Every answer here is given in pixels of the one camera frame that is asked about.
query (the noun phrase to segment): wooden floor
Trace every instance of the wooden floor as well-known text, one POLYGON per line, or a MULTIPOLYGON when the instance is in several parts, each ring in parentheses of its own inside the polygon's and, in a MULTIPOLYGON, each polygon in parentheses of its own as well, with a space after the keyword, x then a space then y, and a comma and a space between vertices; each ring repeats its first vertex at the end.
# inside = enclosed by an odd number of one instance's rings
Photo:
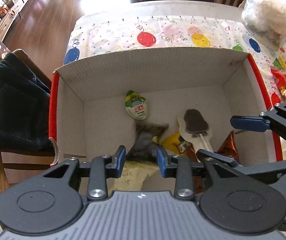
MULTIPOLYGON (((115 3, 140 0, 29 0, 8 31, 4 44, 11 50, 23 49, 34 63, 51 78, 62 66, 68 39, 75 22, 84 14, 115 3)), ((51 163, 51 158, 3 153, 4 163, 51 163)), ((5 170, 9 183, 36 175, 38 171, 5 170)))

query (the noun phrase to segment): plastic bag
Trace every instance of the plastic bag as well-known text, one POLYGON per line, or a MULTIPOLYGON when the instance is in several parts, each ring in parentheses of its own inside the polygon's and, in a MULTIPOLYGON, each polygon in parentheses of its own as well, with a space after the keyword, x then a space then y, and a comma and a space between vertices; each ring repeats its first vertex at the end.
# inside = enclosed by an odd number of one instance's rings
POLYGON ((286 71, 276 67, 270 68, 277 88, 279 89, 281 95, 286 98, 286 71))
POLYGON ((246 0, 241 19, 268 48, 278 50, 286 44, 286 0, 246 0))

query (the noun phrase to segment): blue balloon print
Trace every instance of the blue balloon print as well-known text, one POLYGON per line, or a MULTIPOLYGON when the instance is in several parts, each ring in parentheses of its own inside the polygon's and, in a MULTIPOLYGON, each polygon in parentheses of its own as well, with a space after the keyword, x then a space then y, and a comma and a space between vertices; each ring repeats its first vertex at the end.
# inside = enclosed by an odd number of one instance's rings
POLYGON ((73 45, 72 45, 73 49, 70 49, 66 53, 65 59, 64 59, 64 65, 67 64, 67 63, 73 62, 75 60, 78 60, 78 58, 79 58, 79 49, 76 48, 76 45, 79 45, 78 39, 74 40, 73 45))
POLYGON ((256 51, 256 52, 261 52, 260 46, 258 45, 258 43, 253 40, 253 39, 249 39, 249 43, 251 45, 251 47, 256 51))

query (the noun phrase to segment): red candy bag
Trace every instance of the red candy bag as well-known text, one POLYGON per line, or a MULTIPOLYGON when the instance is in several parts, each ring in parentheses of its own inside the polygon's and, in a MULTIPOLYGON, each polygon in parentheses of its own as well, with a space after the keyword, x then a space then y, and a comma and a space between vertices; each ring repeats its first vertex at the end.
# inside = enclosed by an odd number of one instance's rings
POLYGON ((276 67, 270 68, 277 88, 279 89, 281 95, 286 98, 286 71, 276 67))

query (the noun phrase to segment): candy wrapper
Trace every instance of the candy wrapper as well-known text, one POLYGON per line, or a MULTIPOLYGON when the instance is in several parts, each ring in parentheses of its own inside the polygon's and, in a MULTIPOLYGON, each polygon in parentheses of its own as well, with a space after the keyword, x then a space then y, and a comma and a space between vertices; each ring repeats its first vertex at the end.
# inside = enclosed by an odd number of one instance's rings
POLYGON ((277 88, 279 89, 281 95, 286 98, 286 71, 276 67, 270 68, 277 88))
POLYGON ((148 161, 156 163, 159 138, 168 129, 168 124, 154 124, 136 121, 136 138, 133 147, 126 155, 128 161, 148 161))
POLYGON ((184 155, 186 149, 192 145, 192 143, 184 140, 179 132, 170 135, 161 144, 168 150, 171 150, 174 154, 184 155))
POLYGON ((229 135, 226 137, 225 141, 223 142, 223 144, 216 153, 232 158, 236 160, 238 163, 240 163, 239 153, 234 141, 234 131, 231 131, 229 133, 229 135))
POLYGON ((144 97, 130 90, 125 97, 125 109, 130 116, 136 120, 143 120, 147 117, 147 102, 144 97))
POLYGON ((160 172, 160 168, 155 163, 126 161, 121 177, 114 180, 108 195, 111 195, 114 190, 141 191, 144 180, 157 172, 160 172))

